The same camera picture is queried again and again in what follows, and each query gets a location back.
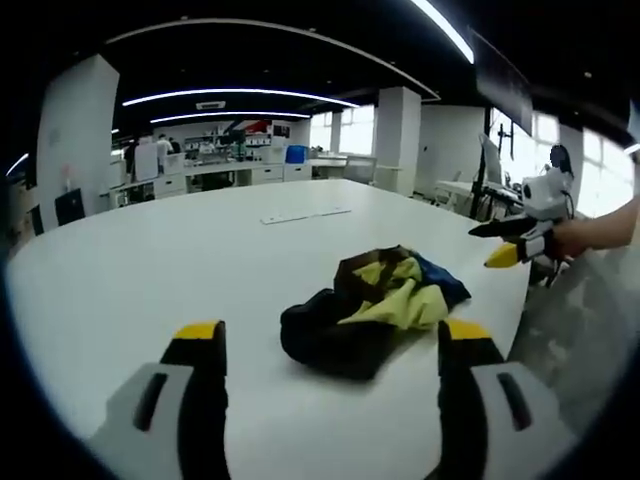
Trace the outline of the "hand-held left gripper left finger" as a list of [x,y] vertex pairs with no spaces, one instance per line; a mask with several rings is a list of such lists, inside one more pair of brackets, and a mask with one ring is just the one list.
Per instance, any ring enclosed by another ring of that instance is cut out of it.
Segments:
[[106,404],[91,450],[119,479],[227,479],[226,325],[177,331]]

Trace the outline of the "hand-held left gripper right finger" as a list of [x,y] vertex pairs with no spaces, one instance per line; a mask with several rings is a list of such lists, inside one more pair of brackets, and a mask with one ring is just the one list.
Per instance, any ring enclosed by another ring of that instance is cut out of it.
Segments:
[[542,479],[575,437],[554,393],[479,324],[438,324],[439,479]]

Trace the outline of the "person's right hand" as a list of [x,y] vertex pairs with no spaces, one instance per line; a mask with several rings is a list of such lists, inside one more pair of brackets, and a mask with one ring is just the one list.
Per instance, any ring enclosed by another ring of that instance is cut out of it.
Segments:
[[595,249],[590,219],[572,219],[552,228],[551,254],[556,259],[578,258],[587,250]]

